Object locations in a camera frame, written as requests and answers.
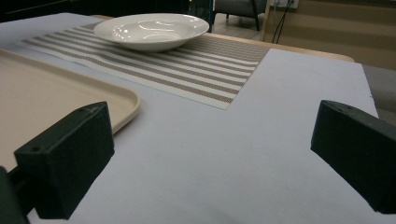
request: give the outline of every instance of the beige tray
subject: beige tray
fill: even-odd
[[[0,165],[13,152],[73,110],[107,101],[113,133],[138,112],[134,92],[0,49]]]

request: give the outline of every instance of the striped placemat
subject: striped placemat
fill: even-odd
[[[98,38],[93,33],[96,24],[25,39],[18,45],[222,109],[268,51],[202,35],[177,49],[143,53]]]

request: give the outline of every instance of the table surface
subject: table surface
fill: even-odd
[[[135,90],[142,100],[73,216],[42,220],[33,211],[31,223],[396,222],[310,150],[321,100],[377,116],[361,64],[270,49],[223,110],[14,44],[100,20],[64,13],[0,23],[0,48]]]

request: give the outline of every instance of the wooden table edge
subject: wooden table edge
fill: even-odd
[[[92,17],[103,19],[103,20],[112,19],[112,17],[108,17],[108,16],[104,16],[104,15],[92,15]],[[267,43],[267,42],[261,42],[258,40],[244,39],[244,38],[227,36],[227,35],[216,35],[216,34],[212,34],[212,33],[206,33],[205,35],[222,38],[222,39],[238,41],[238,42],[242,42],[242,43],[259,45],[259,46],[267,47],[270,49],[283,49],[283,50],[288,50],[288,51],[292,51],[292,52],[315,55],[315,56],[324,57],[324,58],[343,60],[343,61],[347,61],[347,62],[355,62],[355,60],[353,60],[352,58],[350,58],[346,55],[342,55],[342,54],[335,54],[335,53],[329,53],[329,52],[312,50],[312,49],[300,49],[300,48],[295,48],[295,47],[290,47],[290,46],[285,46],[285,45],[272,44],[272,43]]]

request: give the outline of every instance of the white bowl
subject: white bowl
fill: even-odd
[[[207,32],[209,24],[181,14],[140,14],[103,21],[94,33],[129,49],[158,52],[174,49]]]

